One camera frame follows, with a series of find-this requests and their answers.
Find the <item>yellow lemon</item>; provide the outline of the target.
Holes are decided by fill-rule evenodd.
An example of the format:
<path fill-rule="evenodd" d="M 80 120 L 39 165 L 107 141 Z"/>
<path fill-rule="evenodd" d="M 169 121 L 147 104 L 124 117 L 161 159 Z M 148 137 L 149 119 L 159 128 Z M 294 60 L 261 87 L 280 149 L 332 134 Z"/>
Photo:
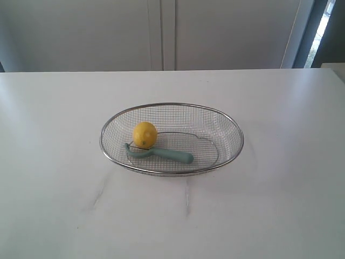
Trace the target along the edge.
<path fill-rule="evenodd" d="M 149 122 L 137 124 L 133 130 L 133 142 L 139 148 L 149 149 L 156 143 L 157 129 Z"/>

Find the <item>teal handled peeler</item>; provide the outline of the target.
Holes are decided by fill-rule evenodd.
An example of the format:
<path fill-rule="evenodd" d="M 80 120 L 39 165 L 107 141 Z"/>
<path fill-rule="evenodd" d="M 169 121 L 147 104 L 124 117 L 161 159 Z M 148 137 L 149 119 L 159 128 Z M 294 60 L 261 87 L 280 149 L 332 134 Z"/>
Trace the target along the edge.
<path fill-rule="evenodd" d="M 194 156 L 192 154 L 170 149 L 152 147 L 144 152 L 133 152 L 130 150 L 130 145 L 125 143 L 125 150 L 127 155 L 137 159 L 159 156 L 160 158 L 170 159 L 185 164 L 191 164 L 194 161 Z"/>

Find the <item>white cabinet doors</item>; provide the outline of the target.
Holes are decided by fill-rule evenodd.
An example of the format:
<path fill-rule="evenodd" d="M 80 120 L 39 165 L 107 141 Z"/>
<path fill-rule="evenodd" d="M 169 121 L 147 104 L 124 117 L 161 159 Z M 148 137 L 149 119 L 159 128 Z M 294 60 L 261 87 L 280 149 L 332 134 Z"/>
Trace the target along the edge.
<path fill-rule="evenodd" d="M 283 69 L 312 1 L 1 1 L 7 71 Z"/>

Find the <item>white side table corner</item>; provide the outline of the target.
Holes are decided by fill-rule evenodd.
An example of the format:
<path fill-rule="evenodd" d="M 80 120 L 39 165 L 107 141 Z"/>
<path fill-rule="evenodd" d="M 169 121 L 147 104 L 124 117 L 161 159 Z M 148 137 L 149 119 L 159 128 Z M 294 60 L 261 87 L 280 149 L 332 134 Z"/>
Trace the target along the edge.
<path fill-rule="evenodd" d="M 345 63 L 322 63 L 321 67 L 333 70 L 333 72 L 345 82 Z"/>

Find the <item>window with dark frame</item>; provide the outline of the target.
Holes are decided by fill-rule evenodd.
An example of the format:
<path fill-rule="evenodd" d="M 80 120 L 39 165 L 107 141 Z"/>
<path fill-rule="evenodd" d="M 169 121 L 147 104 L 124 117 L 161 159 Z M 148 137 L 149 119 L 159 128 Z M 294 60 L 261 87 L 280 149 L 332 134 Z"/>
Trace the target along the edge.
<path fill-rule="evenodd" d="M 314 1 L 292 68 L 344 63 L 344 0 Z"/>

